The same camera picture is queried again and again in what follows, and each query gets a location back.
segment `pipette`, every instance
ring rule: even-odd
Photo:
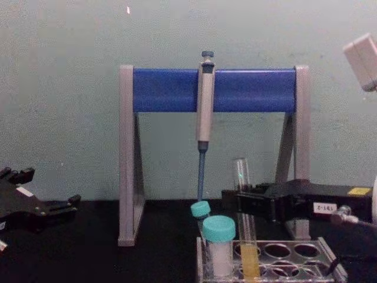
[[[212,51],[203,51],[199,64],[196,139],[199,150],[198,201],[203,198],[204,163],[210,141],[213,113],[214,66]]]

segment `tube cap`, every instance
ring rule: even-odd
[[[203,221],[203,237],[214,243],[228,242],[236,236],[236,224],[232,218],[210,216]]]
[[[196,202],[191,205],[191,213],[194,217],[202,217],[211,212],[210,205],[208,201],[202,200],[201,202]]]

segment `metal clamp stand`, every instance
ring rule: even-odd
[[[134,69],[119,72],[120,232],[118,245],[133,246],[145,203],[138,112],[196,112],[196,69]],[[309,68],[216,70],[214,112],[285,112],[276,181],[287,180],[294,149],[295,178],[310,172]],[[296,221],[294,239],[310,238],[309,222]]]

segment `yellow label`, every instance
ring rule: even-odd
[[[349,195],[352,196],[365,196],[367,193],[371,191],[368,187],[355,187],[348,192]]]

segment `black countertop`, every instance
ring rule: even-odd
[[[35,235],[9,231],[0,255],[3,282],[195,282],[196,222],[192,200],[148,201],[135,247],[119,248],[118,202],[83,202],[73,223]],[[219,201],[211,201],[221,212]],[[256,219],[257,237],[288,240],[286,231]],[[377,236],[364,228],[312,222],[336,255],[377,255]],[[377,282],[377,264],[346,262],[349,282]]]

